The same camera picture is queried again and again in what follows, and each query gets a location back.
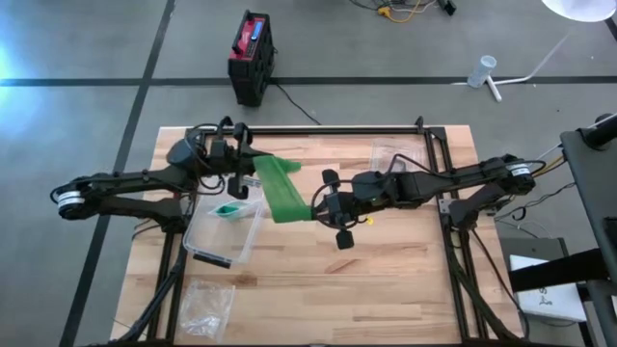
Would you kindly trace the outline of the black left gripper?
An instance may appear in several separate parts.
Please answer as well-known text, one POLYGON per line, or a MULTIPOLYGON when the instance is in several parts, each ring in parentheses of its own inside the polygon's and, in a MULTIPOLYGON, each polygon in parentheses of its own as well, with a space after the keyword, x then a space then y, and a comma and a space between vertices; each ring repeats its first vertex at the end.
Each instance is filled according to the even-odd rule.
POLYGON ((233 174, 228 180, 228 194, 236 199, 246 199, 249 187, 244 183, 244 177, 256 173, 253 159, 272 156, 272 153, 251 147, 253 135, 249 127, 242 122, 233 126, 232 137, 236 140, 237 147, 231 146, 224 136, 226 125, 230 126, 230 123, 222 122, 218 126, 215 138, 211 141, 208 165, 215 174, 233 174))

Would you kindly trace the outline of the green elastic bandage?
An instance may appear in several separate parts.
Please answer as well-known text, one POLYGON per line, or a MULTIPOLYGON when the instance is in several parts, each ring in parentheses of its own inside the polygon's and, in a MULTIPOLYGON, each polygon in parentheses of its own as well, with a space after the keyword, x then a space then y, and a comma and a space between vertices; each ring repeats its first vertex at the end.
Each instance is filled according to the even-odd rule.
POLYGON ((253 161, 273 221, 276 224, 311 221, 311 208, 288 176, 300 171, 302 164, 274 155, 257 156, 253 161))

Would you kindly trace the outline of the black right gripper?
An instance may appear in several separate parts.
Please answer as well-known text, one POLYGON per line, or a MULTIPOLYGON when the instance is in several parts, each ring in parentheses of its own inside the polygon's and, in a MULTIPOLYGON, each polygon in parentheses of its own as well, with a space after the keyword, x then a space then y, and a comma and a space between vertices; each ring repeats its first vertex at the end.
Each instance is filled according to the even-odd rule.
POLYGON ((326 194, 322 204, 314 206, 311 209, 311 218, 327 227, 333 227, 337 230, 335 235, 336 245, 340 250, 351 249, 355 246, 353 234, 350 228, 357 224, 364 224, 367 219, 360 219, 359 212, 355 205, 355 196, 353 192, 339 192, 338 188, 342 183, 352 184, 352 179, 341 180, 338 173, 328 169, 322 172, 322 178, 327 188, 331 189, 329 194, 326 194), (319 214, 327 213, 327 216, 319 216, 319 214))

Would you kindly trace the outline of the white box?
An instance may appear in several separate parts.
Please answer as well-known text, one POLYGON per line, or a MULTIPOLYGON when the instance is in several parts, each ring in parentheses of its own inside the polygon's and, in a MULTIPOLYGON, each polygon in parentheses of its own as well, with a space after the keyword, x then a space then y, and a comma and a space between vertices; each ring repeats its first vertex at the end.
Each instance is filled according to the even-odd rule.
POLYGON ((577 323, 587 321, 577 286, 573 283, 517 291, 515 296, 524 313, 577 323))

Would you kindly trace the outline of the black desk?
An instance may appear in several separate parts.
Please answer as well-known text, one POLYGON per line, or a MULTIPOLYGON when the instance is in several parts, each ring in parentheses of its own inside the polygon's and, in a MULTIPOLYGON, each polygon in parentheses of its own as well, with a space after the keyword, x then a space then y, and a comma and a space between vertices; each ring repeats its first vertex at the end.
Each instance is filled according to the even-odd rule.
POLYGON ((514 270, 512 290, 583 281, 607 347, 617 347, 617 113, 563 132, 560 141, 598 247, 514 270))

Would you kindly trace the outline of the clear plastic container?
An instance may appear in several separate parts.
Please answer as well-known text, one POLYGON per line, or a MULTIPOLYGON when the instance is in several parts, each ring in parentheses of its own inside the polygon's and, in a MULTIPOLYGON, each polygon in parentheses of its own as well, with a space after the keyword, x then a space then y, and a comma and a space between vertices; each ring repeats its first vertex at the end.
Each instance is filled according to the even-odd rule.
POLYGON ((194 258, 220 267, 246 263, 263 221, 264 210, 265 198, 259 188, 252 190, 246 200, 238 200, 227 193, 200 196, 183 236, 183 246, 194 258), (213 213, 217 207, 230 201, 244 203, 238 218, 220 218, 213 213))

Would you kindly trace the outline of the red and black power station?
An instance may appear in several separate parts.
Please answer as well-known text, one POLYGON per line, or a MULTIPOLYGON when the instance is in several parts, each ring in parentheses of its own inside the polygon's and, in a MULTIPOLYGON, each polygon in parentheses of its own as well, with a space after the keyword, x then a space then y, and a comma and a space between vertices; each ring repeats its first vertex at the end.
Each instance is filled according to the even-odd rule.
POLYGON ((274 59, 270 16, 246 10, 228 55, 228 77, 238 104, 261 104, 274 70, 274 59))

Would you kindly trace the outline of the teal elastic bandage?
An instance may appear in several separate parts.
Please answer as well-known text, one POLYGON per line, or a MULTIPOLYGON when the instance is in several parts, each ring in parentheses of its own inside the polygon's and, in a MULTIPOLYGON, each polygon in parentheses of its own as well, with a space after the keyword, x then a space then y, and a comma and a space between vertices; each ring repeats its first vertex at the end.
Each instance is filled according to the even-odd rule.
POLYGON ((238 218, 240 216, 240 210, 244 207, 242 201, 230 201, 217 207, 213 213, 220 218, 238 218))

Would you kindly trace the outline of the clear plastic bag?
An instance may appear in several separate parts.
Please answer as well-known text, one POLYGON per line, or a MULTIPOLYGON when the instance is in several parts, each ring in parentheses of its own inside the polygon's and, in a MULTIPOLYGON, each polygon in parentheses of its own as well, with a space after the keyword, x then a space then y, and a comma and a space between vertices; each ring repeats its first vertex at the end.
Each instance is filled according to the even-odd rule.
POLYGON ((179 311, 179 326, 192 336, 221 342, 225 334, 235 286, 205 280, 191 280, 179 311))

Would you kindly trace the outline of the white floor lamp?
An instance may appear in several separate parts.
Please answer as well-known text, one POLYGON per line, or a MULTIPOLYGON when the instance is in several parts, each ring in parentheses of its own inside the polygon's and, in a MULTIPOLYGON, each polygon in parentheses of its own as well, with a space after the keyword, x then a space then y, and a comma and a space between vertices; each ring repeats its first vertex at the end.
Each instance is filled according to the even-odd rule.
MULTIPOLYGON (((617 13, 617 0, 541 0, 542 4, 552 13, 566 18, 574 22, 581 23, 596 23, 606 19, 610 19, 617 13)), ((539 70, 550 60, 550 58, 559 50, 565 43, 573 30, 569 29, 563 38, 558 41, 555 46, 543 57, 543 59, 523 77, 511 78, 506 80, 496 81, 492 77, 491 72, 487 81, 482 85, 487 85, 491 94, 497 103, 502 101, 502 96, 498 90, 498 86, 514 85, 527 82, 537 75, 539 70)), ((452 86, 467 86, 465 82, 454 82, 452 86)))

